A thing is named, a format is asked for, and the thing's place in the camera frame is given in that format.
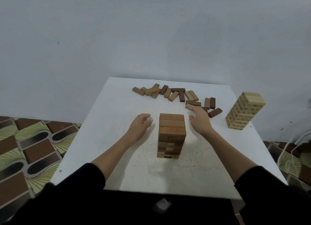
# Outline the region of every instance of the person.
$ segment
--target person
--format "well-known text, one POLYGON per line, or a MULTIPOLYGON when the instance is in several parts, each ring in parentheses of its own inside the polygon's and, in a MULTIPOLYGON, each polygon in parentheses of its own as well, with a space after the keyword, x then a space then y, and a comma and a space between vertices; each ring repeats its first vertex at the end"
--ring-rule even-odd
MULTIPOLYGON (((258 166, 236 150, 212 128, 207 113, 201 107, 190 106, 189 110, 195 112, 195 116, 189 115, 193 129, 212 145, 245 202, 244 208, 240 211, 245 224, 307 223, 309 211, 311 211, 311 197, 306 192, 285 185, 262 166, 258 166)), ((146 205, 147 201, 143 199, 145 197, 139 197, 143 195, 142 193, 137 193, 135 197, 126 200, 124 194, 111 196, 113 191, 103 190, 106 180, 123 154, 142 138, 151 124, 150 114, 138 115, 126 134, 106 152, 91 163, 83 165, 58 185, 46 184, 41 193, 22 206, 7 223, 87 222, 90 220, 96 220, 98 223, 120 220, 154 222, 155 220, 144 218, 145 216, 153 218, 151 216, 154 214, 150 210, 152 204, 146 205)), ((181 203, 187 201, 186 198, 183 197, 180 200, 181 203)), ((186 211, 190 211, 192 206, 193 204, 188 205, 186 211)), ((190 213, 188 216, 195 219, 202 215, 203 218, 208 218, 208 221, 216 219, 215 221, 218 222, 221 217, 232 218, 221 210, 221 216, 214 218, 212 214, 208 214, 209 209, 205 208, 207 203, 204 202, 199 206, 202 208, 199 213, 190 213)), ((174 215, 174 221, 177 218, 186 218, 186 212, 181 213, 181 211, 183 210, 178 210, 174 215)))

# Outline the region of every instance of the forearm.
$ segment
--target forearm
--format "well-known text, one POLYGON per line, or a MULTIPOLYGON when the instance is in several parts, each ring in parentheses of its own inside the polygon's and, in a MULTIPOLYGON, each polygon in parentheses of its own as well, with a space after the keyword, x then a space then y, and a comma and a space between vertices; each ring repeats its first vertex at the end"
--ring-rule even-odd
POLYGON ((131 145, 123 136, 112 147, 102 153, 99 157, 93 160, 91 163, 96 165, 107 180, 115 169, 116 165, 131 145))
POLYGON ((247 170, 257 166, 257 164, 230 145, 215 130, 204 133, 202 136, 211 144, 234 183, 247 170))

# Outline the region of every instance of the right hand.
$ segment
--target right hand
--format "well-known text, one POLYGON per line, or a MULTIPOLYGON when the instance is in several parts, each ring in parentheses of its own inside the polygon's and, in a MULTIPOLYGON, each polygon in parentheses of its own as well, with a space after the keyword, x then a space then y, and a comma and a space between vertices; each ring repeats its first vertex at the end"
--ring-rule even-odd
POLYGON ((196 132, 203 135, 214 131, 210 122, 210 117, 208 117, 208 114, 204 111, 204 109, 200 106, 189 105, 188 110, 195 112, 195 117, 193 115, 189 115, 189 120, 196 132))

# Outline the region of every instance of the black sleeve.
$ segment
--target black sleeve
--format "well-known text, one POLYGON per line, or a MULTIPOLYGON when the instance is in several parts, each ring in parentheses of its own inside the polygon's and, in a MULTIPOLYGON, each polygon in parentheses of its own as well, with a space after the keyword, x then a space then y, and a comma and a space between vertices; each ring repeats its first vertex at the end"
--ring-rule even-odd
POLYGON ((246 225, 302 224, 310 221, 309 194, 285 185, 261 166, 244 173, 236 181, 235 188, 245 202, 240 214, 246 225))
POLYGON ((8 223, 58 224, 67 219, 71 222, 88 220, 101 209, 104 186, 105 177, 99 168, 91 163, 84 164, 57 186, 46 184, 8 223))

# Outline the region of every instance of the dark wood jenga tower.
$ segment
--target dark wood jenga tower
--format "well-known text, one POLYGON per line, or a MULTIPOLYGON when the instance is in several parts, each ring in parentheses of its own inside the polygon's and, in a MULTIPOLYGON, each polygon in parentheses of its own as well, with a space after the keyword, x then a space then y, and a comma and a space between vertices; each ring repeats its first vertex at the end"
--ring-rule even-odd
POLYGON ((158 158, 178 159, 186 138, 183 115, 160 114, 158 158))

